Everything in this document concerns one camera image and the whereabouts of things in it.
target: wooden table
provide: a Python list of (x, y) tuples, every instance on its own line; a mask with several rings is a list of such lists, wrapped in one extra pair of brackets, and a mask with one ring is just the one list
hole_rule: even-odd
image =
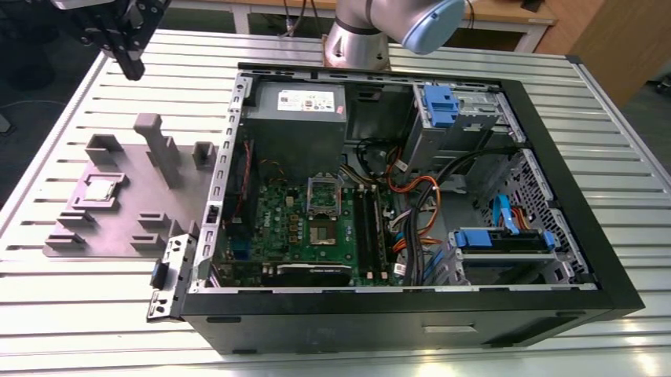
[[(315, 0), (319, 16), (334, 18), (336, 16), (338, 0)], [(520, 8), (519, 0), (472, 0), (475, 22), (472, 28), (480, 30), (514, 31), (523, 33), (515, 51), (532, 53), (546, 34), (547, 27), (556, 23), (556, 17), (547, 5), (542, 5), (538, 13)], [(290, 14), (298, 15), (302, 11), (302, 0), (287, 0)], [(232, 13), (236, 32), (250, 34), (250, 13), (284, 14), (283, 0), (173, 0), (173, 8), (219, 10)], [(471, 16), (470, 8), (463, 15), (460, 27), (468, 27)]]

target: metal bracket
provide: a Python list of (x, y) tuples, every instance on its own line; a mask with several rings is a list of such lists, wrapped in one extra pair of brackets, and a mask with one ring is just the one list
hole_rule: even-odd
[(163, 258), (156, 261), (151, 284), (155, 293), (151, 295), (147, 321), (181, 321), (181, 305), (188, 287), (188, 276), (196, 252), (196, 239), (189, 234), (168, 240)]

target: wire bundle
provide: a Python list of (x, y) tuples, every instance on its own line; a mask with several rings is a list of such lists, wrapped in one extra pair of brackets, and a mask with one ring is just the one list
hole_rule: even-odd
[(422, 234), (418, 230), (420, 208), (427, 202), (431, 195), (432, 187), (439, 188), (440, 183), (478, 157), (494, 154), (512, 154), (519, 151), (518, 147), (490, 148), (467, 153), (462, 157), (454, 159), (450, 164), (440, 170), (435, 178), (435, 184), (424, 186), (424, 190), (419, 195), (416, 203), (411, 206), (411, 213), (404, 221), (404, 241), (408, 250), (408, 265), (406, 266), (404, 285), (422, 285), (424, 275), (424, 253), (422, 251)]
[(231, 218), (224, 222), (224, 224), (230, 224), (235, 217), (240, 214), (240, 210), (243, 209), (243, 201), (244, 201), (244, 193), (247, 192), (247, 183), (250, 182), (250, 169), (252, 167), (252, 153), (250, 151), (250, 142), (244, 142), (244, 153), (246, 153), (246, 163), (244, 163), (244, 178), (243, 178), (243, 187), (240, 188), (240, 196), (238, 198), (238, 204), (235, 206), (235, 211), (232, 213)]

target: motherboard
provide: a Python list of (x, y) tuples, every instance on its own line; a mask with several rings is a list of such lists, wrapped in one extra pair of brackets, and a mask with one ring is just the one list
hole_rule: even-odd
[[(394, 284), (386, 199), (378, 188), (340, 187), (335, 178), (260, 187), (254, 235), (228, 242), (218, 269), (223, 285)], [(291, 283), (287, 276), (294, 276)]]

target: blue plastic latch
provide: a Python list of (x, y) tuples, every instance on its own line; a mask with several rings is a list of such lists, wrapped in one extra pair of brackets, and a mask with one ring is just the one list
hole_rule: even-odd
[(499, 218), (503, 217), (503, 225), (506, 228), (508, 228), (512, 234), (520, 234), (520, 230), (512, 222), (511, 202), (503, 194), (496, 195), (494, 199), (492, 217), (494, 226), (499, 226)]
[(443, 249), (439, 250), (438, 254), (431, 258), (431, 260), (427, 263), (427, 266), (424, 267), (424, 274), (422, 275), (422, 279), (427, 280), (428, 277), (431, 276), (431, 273), (434, 273), (434, 269), (436, 268), (436, 265), (439, 265), (440, 261), (443, 261), (444, 254), (443, 254)]
[(459, 116), (459, 100), (454, 97), (447, 86), (424, 86), (424, 102), (431, 114), (431, 125), (438, 128), (450, 128)]
[(462, 231), (466, 235), (466, 240), (468, 246), (475, 247), (491, 247), (492, 239), (490, 238), (490, 232), (486, 229), (467, 229)]
[(543, 239), (546, 240), (547, 250), (555, 250), (555, 236), (552, 235), (552, 232), (550, 230), (546, 230), (543, 232)]
[(454, 233), (454, 240), (458, 243), (458, 247), (464, 247), (467, 245), (467, 243), (466, 243), (466, 236), (464, 236), (463, 232), (455, 232)]

